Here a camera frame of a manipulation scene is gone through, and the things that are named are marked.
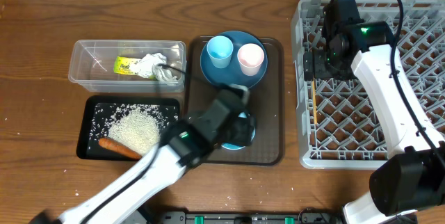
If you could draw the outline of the light blue bowl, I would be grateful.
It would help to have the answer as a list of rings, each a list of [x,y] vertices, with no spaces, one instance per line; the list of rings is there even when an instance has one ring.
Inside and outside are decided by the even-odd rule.
[[[256,120],[249,113],[240,113],[225,135],[227,142],[223,143],[222,147],[227,150],[240,150],[251,146],[256,133],[255,125]]]

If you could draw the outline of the wooden chopstick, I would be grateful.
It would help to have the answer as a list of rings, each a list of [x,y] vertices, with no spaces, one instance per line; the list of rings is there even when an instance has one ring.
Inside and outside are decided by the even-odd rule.
[[[318,124],[317,119],[317,109],[316,109],[316,82],[315,79],[311,81],[311,98],[312,98],[312,104],[313,104],[313,117],[314,117],[314,125]]]

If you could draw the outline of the white rice pile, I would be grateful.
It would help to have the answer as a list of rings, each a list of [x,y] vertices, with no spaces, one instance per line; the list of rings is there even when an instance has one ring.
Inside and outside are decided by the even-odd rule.
[[[178,106],[98,103],[88,141],[94,145],[101,138],[110,138],[143,156],[158,143],[161,130],[178,119]]]

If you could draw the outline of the white tissue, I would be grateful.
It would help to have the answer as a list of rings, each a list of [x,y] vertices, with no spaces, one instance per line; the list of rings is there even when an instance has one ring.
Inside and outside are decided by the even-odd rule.
[[[166,64],[167,57],[163,54],[147,54],[139,61],[131,64],[129,70],[146,79],[156,79],[157,81],[167,82],[176,81],[177,76],[174,76],[170,70],[163,68],[163,65]]]

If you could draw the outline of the foil snack wrapper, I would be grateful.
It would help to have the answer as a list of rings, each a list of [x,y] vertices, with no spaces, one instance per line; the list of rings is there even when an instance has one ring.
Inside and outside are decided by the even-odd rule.
[[[140,61],[139,58],[129,58],[129,57],[118,56],[115,59],[113,71],[116,74],[134,75],[135,72],[133,72],[131,70],[131,66],[135,65],[139,61]]]

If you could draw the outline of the orange carrot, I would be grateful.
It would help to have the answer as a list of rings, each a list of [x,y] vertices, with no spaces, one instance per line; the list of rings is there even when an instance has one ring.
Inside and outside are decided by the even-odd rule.
[[[130,159],[140,159],[142,157],[139,153],[134,152],[128,147],[110,138],[101,138],[99,139],[98,143],[102,148],[116,152]]]

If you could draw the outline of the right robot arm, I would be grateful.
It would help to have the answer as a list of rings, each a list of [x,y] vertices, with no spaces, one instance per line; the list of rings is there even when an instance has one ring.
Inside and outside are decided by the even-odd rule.
[[[345,223],[385,223],[444,204],[444,137],[399,65],[400,33],[386,22],[326,19],[327,47],[304,56],[306,79],[359,79],[387,143],[388,161],[371,175],[369,192],[343,207]]]

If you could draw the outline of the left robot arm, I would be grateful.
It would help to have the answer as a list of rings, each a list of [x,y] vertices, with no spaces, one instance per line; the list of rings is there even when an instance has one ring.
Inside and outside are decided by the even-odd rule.
[[[223,143],[249,146],[255,119],[248,113],[207,111],[163,130],[151,151],[91,199],[63,212],[55,223],[121,223],[159,191],[199,166]]]

